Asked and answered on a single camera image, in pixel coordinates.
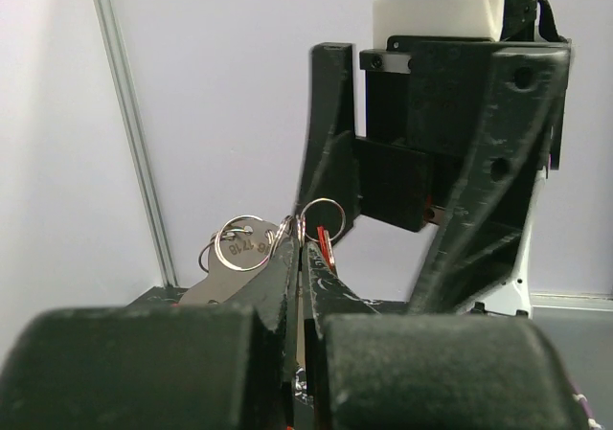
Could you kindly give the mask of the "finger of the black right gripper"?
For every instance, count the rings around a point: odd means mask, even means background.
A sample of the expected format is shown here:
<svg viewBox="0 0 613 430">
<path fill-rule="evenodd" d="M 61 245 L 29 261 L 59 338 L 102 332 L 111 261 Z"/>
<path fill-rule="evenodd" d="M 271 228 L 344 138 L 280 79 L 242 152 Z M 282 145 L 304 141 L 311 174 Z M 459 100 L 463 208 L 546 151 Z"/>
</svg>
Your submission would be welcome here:
<svg viewBox="0 0 613 430">
<path fill-rule="evenodd" d="M 310 50 L 309 117 L 294 212 L 306 212 L 306 231 L 329 230 L 334 244 L 360 214 L 359 169 L 354 153 L 354 46 L 326 42 Z"/>
<path fill-rule="evenodd" d="M 569 70 L 567 46 L 493 53 L 479 121 L 408 299 L 409 313 L 454 313 L 510 279 L 545 164 L 550 114 Z"/>
</svg>

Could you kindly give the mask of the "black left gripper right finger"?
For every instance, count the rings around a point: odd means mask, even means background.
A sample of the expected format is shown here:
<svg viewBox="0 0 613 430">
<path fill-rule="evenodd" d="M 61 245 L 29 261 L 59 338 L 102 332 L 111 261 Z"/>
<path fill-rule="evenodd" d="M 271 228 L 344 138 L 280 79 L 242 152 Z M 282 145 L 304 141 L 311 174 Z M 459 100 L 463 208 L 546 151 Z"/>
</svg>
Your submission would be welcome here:
<svg viewBox="0 0 613 430">
<path fill-rule="evenodd" d="M 319 429 L 584 429 L 555 347 L 524 317 L 381 314 L 303 251 Z"/>
</svg>

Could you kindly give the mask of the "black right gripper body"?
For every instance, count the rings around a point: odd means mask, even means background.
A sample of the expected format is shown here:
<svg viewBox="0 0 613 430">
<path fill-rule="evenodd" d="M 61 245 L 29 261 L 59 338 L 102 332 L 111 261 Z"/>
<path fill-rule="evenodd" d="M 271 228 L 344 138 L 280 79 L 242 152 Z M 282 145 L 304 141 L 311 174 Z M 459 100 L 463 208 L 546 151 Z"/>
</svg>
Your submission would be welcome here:
<svg viewBox="0 0 613 430">
<path fill-rule="evenodd" d="M 360 53 L 366 80 L 364 136 L 355 139 L 360 214 L 417 232 L 436 221 L 463 168 L 486 93 L 493 53 L 510 46 L 570 42 L 488 42 L 396 36 Z M 565 91 L 550 114 L 563 120 Z"/>
</svg>

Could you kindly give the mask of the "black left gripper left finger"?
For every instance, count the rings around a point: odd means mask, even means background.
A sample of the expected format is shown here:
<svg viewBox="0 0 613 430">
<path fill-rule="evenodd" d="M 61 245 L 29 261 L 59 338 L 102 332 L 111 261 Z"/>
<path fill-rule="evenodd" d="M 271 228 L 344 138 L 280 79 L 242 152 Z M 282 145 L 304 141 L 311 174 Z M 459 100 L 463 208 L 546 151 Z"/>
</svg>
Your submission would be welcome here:
<svg viewBox="0 0 613 430">
<path fill-rule="evenodd" d="M 5 429 L 284 429 L 299 245 L 228 301 L 66 308 L 23 330 L 1 372 Z"/>
</svg>

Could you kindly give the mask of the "silver metal key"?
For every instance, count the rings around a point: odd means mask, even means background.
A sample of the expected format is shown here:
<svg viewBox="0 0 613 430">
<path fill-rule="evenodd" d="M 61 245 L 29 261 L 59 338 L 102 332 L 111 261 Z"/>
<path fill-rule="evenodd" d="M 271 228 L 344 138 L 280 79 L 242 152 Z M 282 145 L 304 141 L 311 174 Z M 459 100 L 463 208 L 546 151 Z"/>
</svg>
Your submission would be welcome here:
<svg viewBox="0 0 613 430">
<path fill-rule="evenodd" d="M 263 270 L 278 226 L 254 215 L 230 219 L 212 235 L 198 258 L 207 276 L 179 300 L 182 306 L 216 305 L 229 300 Z"/>
</svg>

